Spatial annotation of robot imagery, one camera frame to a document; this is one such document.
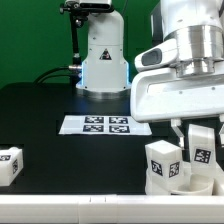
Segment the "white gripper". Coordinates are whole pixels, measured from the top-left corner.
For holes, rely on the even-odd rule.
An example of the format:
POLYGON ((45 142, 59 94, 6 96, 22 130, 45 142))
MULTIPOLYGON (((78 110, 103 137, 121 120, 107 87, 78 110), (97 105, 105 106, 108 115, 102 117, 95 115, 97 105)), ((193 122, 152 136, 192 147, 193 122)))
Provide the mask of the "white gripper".
POLYGON ((219 136, 224 147, 223 73, 177 78, 171 68, 141 72, 132 82, 130 110, 138 122, 172 119, 171 128, 181 148, 184 148, 184 134, 180 119, 219 115, 219 136))

